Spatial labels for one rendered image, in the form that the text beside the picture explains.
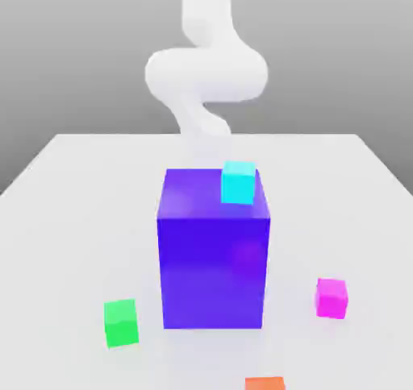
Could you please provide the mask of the small cyan cube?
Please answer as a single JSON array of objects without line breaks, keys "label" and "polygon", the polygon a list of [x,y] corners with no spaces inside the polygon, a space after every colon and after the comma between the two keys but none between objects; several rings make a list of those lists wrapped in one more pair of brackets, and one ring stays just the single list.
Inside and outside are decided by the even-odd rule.
[{"label": "small cyan cube", "polygon": [[256,165],[248,161],[226,161],[221,173],[221,202],[251,205],[255,194]]}]

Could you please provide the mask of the small green cube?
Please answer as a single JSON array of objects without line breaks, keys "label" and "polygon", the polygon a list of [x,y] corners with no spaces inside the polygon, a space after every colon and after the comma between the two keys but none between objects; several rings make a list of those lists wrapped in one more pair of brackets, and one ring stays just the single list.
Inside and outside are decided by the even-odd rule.
[{"label": "small green cube", "polygon": [[134,299],[104,303],[104,326],[108,348],[139,342],[139,331]]}]

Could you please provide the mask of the small magenta cube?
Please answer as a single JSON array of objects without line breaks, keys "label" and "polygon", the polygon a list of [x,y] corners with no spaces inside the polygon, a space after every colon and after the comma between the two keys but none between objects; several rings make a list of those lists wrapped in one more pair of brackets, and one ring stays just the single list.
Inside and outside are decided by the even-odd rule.
[{"label": "small magenta cube", "polygon": [[348,307],[348,291],[344,280],[318,278],[315,308],[318,317],[344,319]]}]

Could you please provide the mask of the small orange cube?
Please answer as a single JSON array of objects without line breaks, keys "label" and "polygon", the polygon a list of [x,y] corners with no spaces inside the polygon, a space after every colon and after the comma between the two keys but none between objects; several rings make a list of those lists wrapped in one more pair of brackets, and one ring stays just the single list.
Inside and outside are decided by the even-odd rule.
[{"label": "small orange cube", "polygon": [[286,386],[280,376],[250,377],[245,379],[244,390],[286,390]]}]

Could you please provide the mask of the large purple box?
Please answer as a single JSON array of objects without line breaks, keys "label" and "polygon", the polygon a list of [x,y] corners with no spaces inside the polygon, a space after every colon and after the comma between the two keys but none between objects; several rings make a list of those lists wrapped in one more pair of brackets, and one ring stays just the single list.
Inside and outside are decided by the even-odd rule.
[{"label": "large purple box", "polygon": [[157,212],[166,329],[262,326],[270,213],[260,179],[252,205],[221,202],[218,169],[169,168]]}]

